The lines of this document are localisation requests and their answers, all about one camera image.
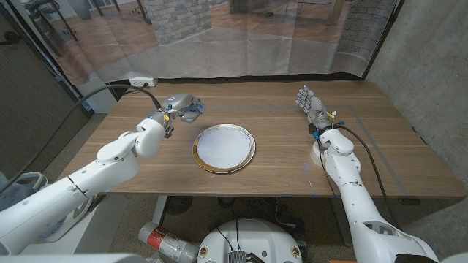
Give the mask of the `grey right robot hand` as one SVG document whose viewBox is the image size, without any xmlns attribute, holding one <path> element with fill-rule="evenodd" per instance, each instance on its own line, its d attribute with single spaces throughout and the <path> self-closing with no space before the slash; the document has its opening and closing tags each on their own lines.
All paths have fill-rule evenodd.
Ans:
<svg viewBox="0 0 468 263">
<path fill-rule="evenodd" d="M 325 105 L 320 98 L 307 85 L 297 93 L 295 103 L 306 113 L 309 123 L 317 129 L 324 129 L 332 125 L 331 117 L 328 115 Z"/>
</svg>

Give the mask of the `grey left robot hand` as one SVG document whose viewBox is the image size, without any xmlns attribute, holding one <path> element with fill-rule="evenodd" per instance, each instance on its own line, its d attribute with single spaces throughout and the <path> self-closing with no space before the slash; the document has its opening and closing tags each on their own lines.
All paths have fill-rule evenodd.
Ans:
<svg viewBox="0 0 468 263">
<path fill-rule="evenodd" d="M 192 123 L 203 114 L 204 107 L 201 100 L 191 94 L 175 94 L 161 103 L 161 111 L 167 116 L 168 123 L 176 118 Z"/>
</svg>

